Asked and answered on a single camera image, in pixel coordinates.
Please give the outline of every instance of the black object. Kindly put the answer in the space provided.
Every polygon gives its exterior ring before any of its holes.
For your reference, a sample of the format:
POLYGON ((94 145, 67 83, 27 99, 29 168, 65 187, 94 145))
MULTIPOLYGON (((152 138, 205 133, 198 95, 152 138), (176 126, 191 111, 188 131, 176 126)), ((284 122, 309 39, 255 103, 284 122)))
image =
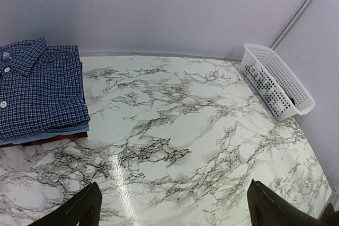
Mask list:
POLYGON ((96 182, 29 226, 98 226, 102 195, 96 182))
POLYGON ((252 226, 338 226, 339 214, 329 204, 319 219, 300 211, 259 181, 247 191, 252 226))

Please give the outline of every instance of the checkered shirt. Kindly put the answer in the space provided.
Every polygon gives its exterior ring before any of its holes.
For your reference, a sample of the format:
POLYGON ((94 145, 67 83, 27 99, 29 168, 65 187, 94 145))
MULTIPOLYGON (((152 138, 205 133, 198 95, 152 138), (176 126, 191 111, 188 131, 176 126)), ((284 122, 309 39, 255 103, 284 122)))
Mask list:
POLYGON ((40 38, 0 47, 0 142, 89 120, 77 46, 40 38))

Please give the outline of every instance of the white marble tabletop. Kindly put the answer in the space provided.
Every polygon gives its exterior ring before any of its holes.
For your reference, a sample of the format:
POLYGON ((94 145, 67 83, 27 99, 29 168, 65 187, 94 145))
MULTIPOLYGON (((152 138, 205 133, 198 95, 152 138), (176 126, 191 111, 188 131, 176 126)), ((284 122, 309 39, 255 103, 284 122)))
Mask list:
POLYGON ((89 138, 0 150, 0 225, 28 225, 90 182, 100 225, 250 225, 260 180, 317 216, 331 190, 293 118, 276 122, 221 60, 86 57, 89 138))

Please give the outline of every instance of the light blue folded shirt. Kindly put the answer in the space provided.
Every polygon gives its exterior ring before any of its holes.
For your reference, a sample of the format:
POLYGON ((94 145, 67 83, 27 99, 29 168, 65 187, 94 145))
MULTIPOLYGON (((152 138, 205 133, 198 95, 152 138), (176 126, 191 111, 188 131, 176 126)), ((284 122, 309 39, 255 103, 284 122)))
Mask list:
POLYGON ((88 132, 89 130, 90 130, 90 126, 87 123, 87 124, 81 124, 76 127, 66 128, 58 132, 45 132, 45 133, 39 133, 39 134, 32 135, 32 136, 20 137, 14 140, 8 140, 5 142, 1 142, 1 144, 10 144, 10 143, 11 144, 22 144, 22 143, 31 142, 31 141, 49 139, 49 138, 59 136, 59 135, 72 135, 72 134, 80 133, 80 132, 88 132))

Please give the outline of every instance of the stack of folded clothes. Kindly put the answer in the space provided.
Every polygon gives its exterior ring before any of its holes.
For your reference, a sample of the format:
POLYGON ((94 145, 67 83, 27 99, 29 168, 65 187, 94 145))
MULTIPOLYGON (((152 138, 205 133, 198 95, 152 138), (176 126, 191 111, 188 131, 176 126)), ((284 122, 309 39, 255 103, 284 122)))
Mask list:
POLYGON ((89 120, 77 46, 0 47, 0 146, 87 137, 89 120))

